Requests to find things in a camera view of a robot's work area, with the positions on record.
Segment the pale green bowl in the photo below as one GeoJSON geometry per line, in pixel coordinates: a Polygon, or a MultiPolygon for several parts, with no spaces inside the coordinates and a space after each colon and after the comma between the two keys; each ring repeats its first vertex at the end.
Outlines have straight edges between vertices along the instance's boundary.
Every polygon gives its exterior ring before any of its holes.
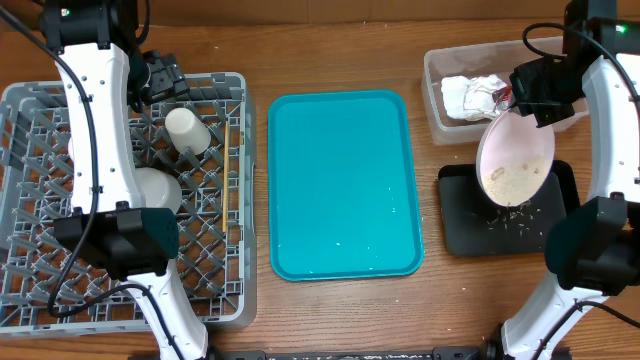
{"type": "Polygon", "coordinates": [[[182,190],[176,178],[150,167],[136,168],[135,176],[147,207],[167,208],[174,214],[178,212],[182,203],[182,190]]]}

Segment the pale green cup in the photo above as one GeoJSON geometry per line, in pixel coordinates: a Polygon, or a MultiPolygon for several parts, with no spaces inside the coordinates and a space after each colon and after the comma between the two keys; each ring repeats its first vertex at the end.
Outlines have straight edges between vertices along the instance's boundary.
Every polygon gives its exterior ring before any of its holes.
{"type": "Polygon", "coordinates": [[[165,118],[165,127],[179,153],[186,153],[190,149],[195,155],[199,155],[211,145],[208,128],[187,108],[171,110],[165,118]]]}

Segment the black rail at table edge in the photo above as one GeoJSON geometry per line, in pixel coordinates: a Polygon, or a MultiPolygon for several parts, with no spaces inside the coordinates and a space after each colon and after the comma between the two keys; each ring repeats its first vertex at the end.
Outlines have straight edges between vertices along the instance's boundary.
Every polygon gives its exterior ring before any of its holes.
{"type": "Polygon", "coordinates": [[[386,352],[306,352],[266,353],[264,351],[236,351],[221,354],[224,360],[480,360],[499,359],[497,354],[486,355],[484,347],[445,346],[423,351],[386,352]]]}

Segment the pile of rice scraps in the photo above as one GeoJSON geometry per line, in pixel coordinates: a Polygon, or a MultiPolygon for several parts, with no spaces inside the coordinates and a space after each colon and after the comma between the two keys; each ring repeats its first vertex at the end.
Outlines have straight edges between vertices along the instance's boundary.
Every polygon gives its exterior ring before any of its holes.
{"type": "Polygon", "coordinates": [[[513,207],[498,207],[494,215],[486,221],[489,230],[515,229],[520,235],[529,230],[535,217],[541,213],[541,208],[526,201],[513,207]]]}

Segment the red snack wrapper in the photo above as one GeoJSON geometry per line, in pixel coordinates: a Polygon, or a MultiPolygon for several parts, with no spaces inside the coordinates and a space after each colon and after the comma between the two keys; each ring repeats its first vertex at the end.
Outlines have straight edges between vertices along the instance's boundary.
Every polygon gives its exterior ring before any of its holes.
{"type": "Polygon", "coordinates": [[[506,111],[513,103],[512,86],[506,85],[492,93],[495,111],[506,111]]]}

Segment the wooden chopstick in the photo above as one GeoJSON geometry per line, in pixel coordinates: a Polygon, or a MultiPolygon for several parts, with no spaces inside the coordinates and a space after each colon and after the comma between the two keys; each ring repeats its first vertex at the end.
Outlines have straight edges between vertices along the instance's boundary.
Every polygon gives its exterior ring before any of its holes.
{"type": "Polygon", "coordinates": [[[224,164],[223,164],[223,192],[222,192],[222,230],[226,234],[228,231],[229,215],[229,165],[230,165],[230,123],[225,122],[224,129],[224,164]]]}

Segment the black rectangular tray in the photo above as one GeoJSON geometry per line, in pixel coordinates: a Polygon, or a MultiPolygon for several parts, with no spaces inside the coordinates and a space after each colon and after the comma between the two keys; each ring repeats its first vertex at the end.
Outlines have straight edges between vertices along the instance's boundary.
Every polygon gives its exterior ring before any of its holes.
{"type": "Polygon", "coordinates": [[[481,190],[473,164],[446,165],[438,173],[446,249],[459,257],[542,253],[551,228],[580,206],[571,166],[553,162],[543,186],[530,200],[541,208],[529,230],[489,230],[498,206],[481,190]]]}

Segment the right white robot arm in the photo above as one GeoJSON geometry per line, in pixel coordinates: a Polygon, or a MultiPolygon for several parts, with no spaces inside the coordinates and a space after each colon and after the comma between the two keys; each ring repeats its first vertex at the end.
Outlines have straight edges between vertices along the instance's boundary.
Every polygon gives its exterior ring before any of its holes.
{"type": "Polygon", "coordinates": [[[572,0],[558,28],[561,54],[540,52],[514,69],[510,107],[546,127],[574,115],[574,102],[585,99],[588,200],[552,227],[543,281],[477,359],[567,359],[559,342],[593,308],[639,324],[605,304],[639,283],[639,24],[619,19],[614,1],[572,0]]]}

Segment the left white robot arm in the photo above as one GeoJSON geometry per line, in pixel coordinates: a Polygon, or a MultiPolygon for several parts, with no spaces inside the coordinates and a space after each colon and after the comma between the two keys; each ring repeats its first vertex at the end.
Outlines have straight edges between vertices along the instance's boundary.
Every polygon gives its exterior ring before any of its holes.
{"type": "Polygon", "coordinates": [[[65,86],[73,140],[72,213],[54,220],[54,237],[130,294],[161,358],[203,359],[208,333],[177,273],[176,216],[147,206],[129,124],[131,111],[187,93],[184,73],[173,55],[141,52],[149,22],[134,1],[47,1],[40,30],[65,86]]]}

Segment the teal plastic serving tray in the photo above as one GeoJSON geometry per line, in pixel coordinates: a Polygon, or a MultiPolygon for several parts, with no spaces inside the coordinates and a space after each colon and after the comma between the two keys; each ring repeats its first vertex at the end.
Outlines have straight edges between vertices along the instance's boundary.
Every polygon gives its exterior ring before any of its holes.
{"type": "Polygon", "coordinates": [[[291,281],[407,276],[424,259],[406,105],[388,89],[268,111],[270,260],[291,281]]]}

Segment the large pink dinner plate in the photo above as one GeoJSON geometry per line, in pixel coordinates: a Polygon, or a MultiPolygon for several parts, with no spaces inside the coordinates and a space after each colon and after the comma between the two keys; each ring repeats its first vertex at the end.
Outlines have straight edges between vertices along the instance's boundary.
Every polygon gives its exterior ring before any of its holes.
{"type": "Polygon", "coordinates": [[[485,130],[476,156],[476,176],[487,197],[504,207],[530,200],[546,180],[555,153],[552,127],[534,116],[508,111],[485,130]]]}

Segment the grey plastic dishwasher rack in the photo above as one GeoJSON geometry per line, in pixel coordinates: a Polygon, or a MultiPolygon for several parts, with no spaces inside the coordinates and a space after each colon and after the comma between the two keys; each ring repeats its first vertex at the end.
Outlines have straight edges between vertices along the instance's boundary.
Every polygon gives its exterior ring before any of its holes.
{"type": "MultiPolygon", "coordinates": [[[[189,92],[131,113],[134,162],[174,178],[182,190],[176,214],[176,259],[189,301],[208,325],[249,325],[257,308],[254,230],[255,107],[236,72],[192,74],[189,92]],[[187,108],[208,128],[202,154],[179,153],[167,114],[187,108]],[[228,231],[222,230],[225,122],[230,123],[228,231]]],[[[1,334],[5,338],[139,332],[147,325],[123,293],[66,319],[46,309],[68,258],[53,222],[71,214],[73,164],[63,85],[15,83],[1,97],[1,334]]]]}

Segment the clear plastic waste bin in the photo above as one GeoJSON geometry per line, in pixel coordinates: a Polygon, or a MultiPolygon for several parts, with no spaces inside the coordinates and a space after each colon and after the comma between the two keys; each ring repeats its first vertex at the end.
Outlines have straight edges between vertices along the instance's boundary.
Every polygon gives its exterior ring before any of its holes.
{"type": "Polygon", "coordinates": [[[441,92],[443,78],[495,75],[508,82],[516,66],[537,58],[520,40],[428,51],[424,56],[421,90],[433,142],[437,145],[477,143],[490,123],[486,118],[466,121],[449,117],[441,92]]]}

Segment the white paper napkin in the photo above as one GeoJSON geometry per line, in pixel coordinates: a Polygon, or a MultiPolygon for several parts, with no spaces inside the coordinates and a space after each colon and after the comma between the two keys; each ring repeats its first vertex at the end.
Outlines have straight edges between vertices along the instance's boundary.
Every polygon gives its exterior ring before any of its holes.
{"type": "Polygon", "coordinates": [[[503,111],[494,110],[492,93],[506,85],[508,84],[495,74],[473,78],[443,78],[441,93],[447,116],[469,122],[499,117],[503,111]]]}

